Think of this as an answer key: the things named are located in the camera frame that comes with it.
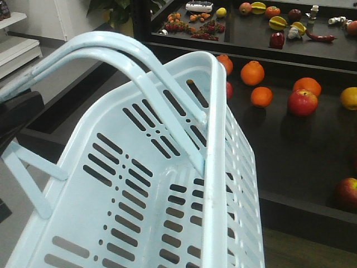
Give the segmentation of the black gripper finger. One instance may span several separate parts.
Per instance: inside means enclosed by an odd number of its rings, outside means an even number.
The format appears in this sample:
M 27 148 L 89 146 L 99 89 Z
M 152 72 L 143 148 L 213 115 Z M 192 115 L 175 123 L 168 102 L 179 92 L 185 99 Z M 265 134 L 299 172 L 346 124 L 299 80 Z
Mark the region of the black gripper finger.
M 1 103 L 1 153 L 43 109 L 41 94 L 30 90 Z

